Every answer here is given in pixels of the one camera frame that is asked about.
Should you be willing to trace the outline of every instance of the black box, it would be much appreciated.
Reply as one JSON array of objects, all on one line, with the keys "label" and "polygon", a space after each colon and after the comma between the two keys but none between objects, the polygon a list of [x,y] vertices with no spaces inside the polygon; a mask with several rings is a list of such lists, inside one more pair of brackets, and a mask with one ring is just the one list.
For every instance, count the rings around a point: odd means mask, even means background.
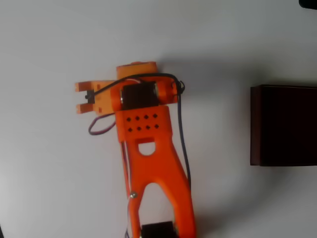
[{"label": "black box", "polygon": [[317,0],[299,0],[299,5],[303,8],[317,10]]},{"label": "black box", "polygon": [[251,88],[251,165],[317,165],[317,87]]}]

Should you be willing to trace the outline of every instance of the arch-shaped cutout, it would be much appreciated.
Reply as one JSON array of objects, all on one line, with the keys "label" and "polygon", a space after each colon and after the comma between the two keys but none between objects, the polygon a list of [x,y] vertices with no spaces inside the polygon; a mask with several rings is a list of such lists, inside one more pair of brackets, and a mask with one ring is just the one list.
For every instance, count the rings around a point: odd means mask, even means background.
[{"label": "arch-shaped cutout", "polygon": [[139,152],[145,156],[153,154],[155,152],[155,142],[140,143]]},{"label": "arch-shaped cutout", "polygon": [[172,204],[157,183],[150,183],[145,188],[139,217],[141,225],[174,221]]}]

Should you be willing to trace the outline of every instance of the cable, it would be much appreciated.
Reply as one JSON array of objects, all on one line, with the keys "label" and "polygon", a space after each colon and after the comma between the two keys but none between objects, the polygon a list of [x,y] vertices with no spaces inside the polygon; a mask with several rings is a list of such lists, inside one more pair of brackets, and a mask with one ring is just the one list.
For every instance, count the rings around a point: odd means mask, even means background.
[{"label": "cable", "polygon": [[115,122],[113,122],[110,126],[108,126],[107,128],[103,129],[103,130],[98,130],[98,131],[91,131],[92,128],[94,127],[94,125],[96,124],[96,122],[102,118],[106,118],[109,117],[111,115],[113,115],[114,113],[111,114],[105,114],[99,117],[96,117],[93,122],[90,124],[89,128],[88,128],[88,132],[91,135],[102,135],[105,134],[106,132],[110,131],[114,126],[115,126]]},{"label": "cable", "polygon": [[[179,135],[180,135],[180,141],[181,141],[181,145],[182,145],[182,150],[183,150],[183,155],[184,155],[184,160],[185,160],[185,166],[186,166],[186,172],[187,172],[187,180],[188,180],[188,184],[189,184],[189,188],[191,188],[191,174],[190,174],[190,167],[189,167],[189,161],[188,161],[188,157],[187,157],[187,151],[186,151],[186,145],[185,145],[185,139],[184,139],[184,132],[183,132],[183,123],[182,123],[182,108],[181,108],[181,94],[184,92],[185,90],[185,84],[182,81],[179,81],[173,74],[170,73],[142,73],[142,74],[134,74],[131,76],[127,76],[124,78],[121,78],[117,81],[114,81],[113,83],[99,89],[98,91],[90,94],[90,95],[86,95],[85,98],[89,99],[90,97],[94,97],[100,93],[102,93],[103,91],[117,85],[118,83],[121,83],[127,79],[136,79],[139,80],[140,82],[142,82],[141,78],[143,77],[167,77],[167,78],[172,78],[174,80],[176,89],[177,89],[177,114],[178,114],[178,127],[179,127]],[[105,130],[99,131],[102,132],[101,134],[106,133],[107,131],[109,131],[111,128],[113,128],[115,125],[112,124],[110,127],[107,127]]]}]

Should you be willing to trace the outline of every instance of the purple wire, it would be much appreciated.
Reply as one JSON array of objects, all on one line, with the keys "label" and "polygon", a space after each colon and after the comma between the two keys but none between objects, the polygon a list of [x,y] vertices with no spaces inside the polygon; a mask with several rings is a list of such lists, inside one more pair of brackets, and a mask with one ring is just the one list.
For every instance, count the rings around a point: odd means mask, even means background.
[{"label": "purple wire", "polygon": [[113,115],[113,114],[114,114],[114,113],[110,113],[110,114],[105,114],[105,115],[96,117],[96,118],[93,120],[93,122],[90,124],[89,128],[88,128],[89,134],[91,134],[91,135],[102,135],[102,134],[105,134],[106,132],[110,131],[110,130],[115,126],[115,122],[112,123],[110,126],[106,127],[106,128],[103,129],[103,130],[98,130],[98,131],[91,131],[91,130],[92,130],[92,128],[94,127],[94,125],[96,124],[96,122],[97,122],[99,119],[109,117],[109,116],[111,116],[111,115]]}]

